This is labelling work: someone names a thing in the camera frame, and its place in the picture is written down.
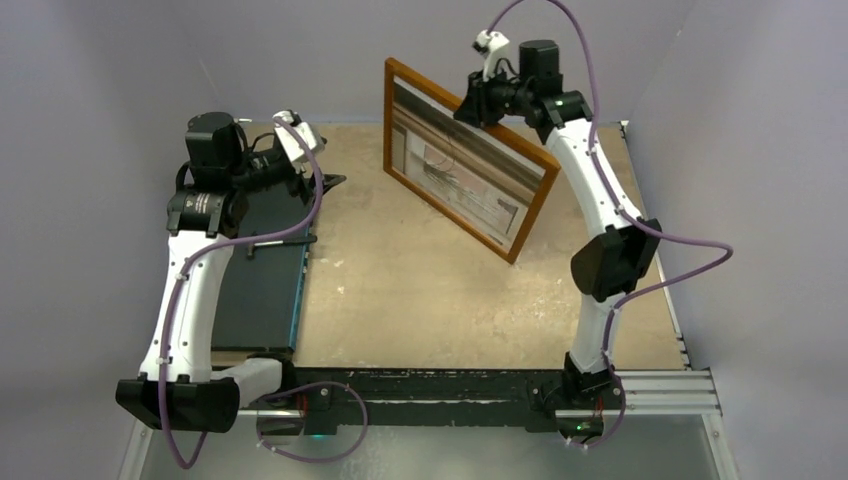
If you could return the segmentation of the plant photo print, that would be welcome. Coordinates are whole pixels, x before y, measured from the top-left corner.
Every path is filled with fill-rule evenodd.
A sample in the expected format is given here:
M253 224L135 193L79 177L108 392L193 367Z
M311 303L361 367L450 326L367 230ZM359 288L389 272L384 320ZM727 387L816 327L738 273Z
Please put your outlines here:
M513 246L545 169L393 79L392 167L498 247Z

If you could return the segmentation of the orange wooden picture frame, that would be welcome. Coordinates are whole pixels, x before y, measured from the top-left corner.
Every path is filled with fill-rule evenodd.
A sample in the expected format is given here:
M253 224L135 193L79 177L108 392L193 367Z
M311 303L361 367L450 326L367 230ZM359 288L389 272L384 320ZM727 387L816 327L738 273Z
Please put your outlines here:
M485 127L482 129L471 127L473 129L477 129L479 131L483 131L495 139L503 142L508 147L512 148L519 154L525 156L533 163L542 166L545 169L544 177L541 181L541 185L539 190L537 191L533 201L531 202L528 215L526 216L525 222L519 230L518 236L513 243L513 246L508 249L502 249L498 247L491 239L487 238L483 232L475 229L471 224L469 224L466 220L461 218L458 214L451 211L448 207L441 204L435 197L431 196L427 192L421 190L419 187L414 185L408 178L406 178L403 174L396 171L390 161L391 154L391 141L392 141L392 132L391 132L391 113L392 113L392 89L393 89L393 79L398 77L408 83L410 83L413 88L418 89L425 93L426 95L433 98L439 104L443 105L445 108L449 109L452 113L460 106L459 98L453 93L449 92L445 88L437 85L434 81L426 78L424 75L414 70L410 66L402 63L401 61L389 57L384 62L384 102L383 102L383 160L382 166L384 171L397 180L400 184L405 186L411 192L413 192L416 196L418 196L421 200L425 201L429 206L433 207L440 214L448 218L451 222L456 224L466 233L471 235L477 241L485 245L488 249L493 251L500 258L505 260L508 263L514 263L519 256L520 251L522 250L525 241L527 240L533 225L541 212L542 206L544 205L545 200L548 197L548 194L551 190L551 187L554 184L554 181L559 173L559 166L557 166L551 157L542 147L534 144L532 141L527 138L521 136L514 130L503 126L496 125L494 127Z

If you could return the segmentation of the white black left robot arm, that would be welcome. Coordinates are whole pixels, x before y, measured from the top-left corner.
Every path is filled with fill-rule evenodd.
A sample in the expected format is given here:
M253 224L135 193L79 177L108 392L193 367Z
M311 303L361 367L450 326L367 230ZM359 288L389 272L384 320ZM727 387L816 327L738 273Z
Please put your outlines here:
M224 433L240 409L263 399L284 409L297 399L293 365L280 354L256 354L218 371L211 341L219 296L240 233L248 197L283 186L308 208L307 227L332 180L314 162L326 145L318 129L293 110L272 118L272 144L249 143L240 120L213 111L188 121L187 161L166 207L168 269L155 330L137 374L117 383L116 402L146 426Z

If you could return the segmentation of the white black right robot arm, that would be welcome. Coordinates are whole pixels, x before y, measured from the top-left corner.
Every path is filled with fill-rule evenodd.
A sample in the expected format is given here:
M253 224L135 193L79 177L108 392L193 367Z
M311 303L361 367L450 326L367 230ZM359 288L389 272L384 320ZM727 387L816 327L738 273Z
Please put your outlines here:
M499 32L478 34L473 48L483 66L469 75L466 96L453 117L480 129L505 116L522 118L559 163L576 196L589 240L570 261L582 300L561 392L569 404L584 407L613 381L618 303L647 273L659 241L644 230L660 224L643 218L618 182L591 131L592 111L583 94L564 90L557 44L521 43L517 69L506 57L508 45Z

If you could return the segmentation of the dark box with blue edge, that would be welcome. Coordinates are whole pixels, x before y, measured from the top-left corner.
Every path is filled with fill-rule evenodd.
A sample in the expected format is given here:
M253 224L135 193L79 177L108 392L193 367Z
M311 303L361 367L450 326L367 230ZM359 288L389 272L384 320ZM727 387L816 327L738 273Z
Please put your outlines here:
M240 234L276 232L300 222L310 207L278 185L249 197ZM309 226L279 245L239 245L219 294L214 351L286 351L297 348L308 252L317 237Z

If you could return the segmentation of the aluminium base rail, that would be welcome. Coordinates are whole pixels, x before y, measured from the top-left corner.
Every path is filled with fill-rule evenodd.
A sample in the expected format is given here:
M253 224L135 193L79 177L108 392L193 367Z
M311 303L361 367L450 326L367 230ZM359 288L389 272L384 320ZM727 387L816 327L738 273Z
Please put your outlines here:
M621 383L624 394L617 412L634 415L711 415L720 411L713 381L704 372L625 372L621 376ZM213 430L222 429L224 423L238 415L260 416L243 411L251 403L241 408L237 408L230 400L207 405Z

